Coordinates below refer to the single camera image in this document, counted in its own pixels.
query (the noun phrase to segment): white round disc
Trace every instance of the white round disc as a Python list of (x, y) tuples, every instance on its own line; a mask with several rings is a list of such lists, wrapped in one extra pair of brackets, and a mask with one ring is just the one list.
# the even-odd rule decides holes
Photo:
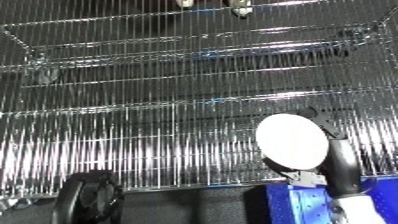
[(314, 122), (298, 115), (277, 114), (257, 128), (256, 141), (264, 157), (295, 170), (310, 170), (326, 158), (329, 141)]

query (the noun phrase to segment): blue platform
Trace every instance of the blue platform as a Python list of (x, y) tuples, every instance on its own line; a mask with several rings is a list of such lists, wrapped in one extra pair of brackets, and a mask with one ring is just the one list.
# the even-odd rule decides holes
[[(272, 224), (331, 223), (325, 189), (270, 184), (266, 190)], [(398, 178), (379, 178), (368, 195), (387, 224), (398, 224)]]

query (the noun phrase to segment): metal wire grid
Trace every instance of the metal wire grid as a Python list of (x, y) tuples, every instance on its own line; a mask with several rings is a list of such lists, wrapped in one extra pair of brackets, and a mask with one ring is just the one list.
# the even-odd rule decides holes
[(254, 130), (306, 106), (365, 175), (396, 174), (394, 1), (258, 0), (247, 20), (218, 2), (0, 4), (2, 197), (91, 169), (128, 191), (270, 181)]

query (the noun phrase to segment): wire shelf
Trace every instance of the wire shelf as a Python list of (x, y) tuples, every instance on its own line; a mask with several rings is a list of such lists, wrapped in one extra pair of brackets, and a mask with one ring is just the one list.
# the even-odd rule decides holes
[(397, 173), (397, 18), (389, 0), (0, 3), (0, 197), (53, 197), (110, 169), (126, 191), (279, 180), (254, 131), (332, 112), (363, 174)]

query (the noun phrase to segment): black clamp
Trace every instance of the black clamp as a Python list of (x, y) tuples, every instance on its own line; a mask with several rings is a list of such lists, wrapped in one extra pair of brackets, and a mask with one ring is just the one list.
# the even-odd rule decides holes
[(110, 171), (73, 174), (56, 200), (51, 224), (119, 224), (124, 195)]

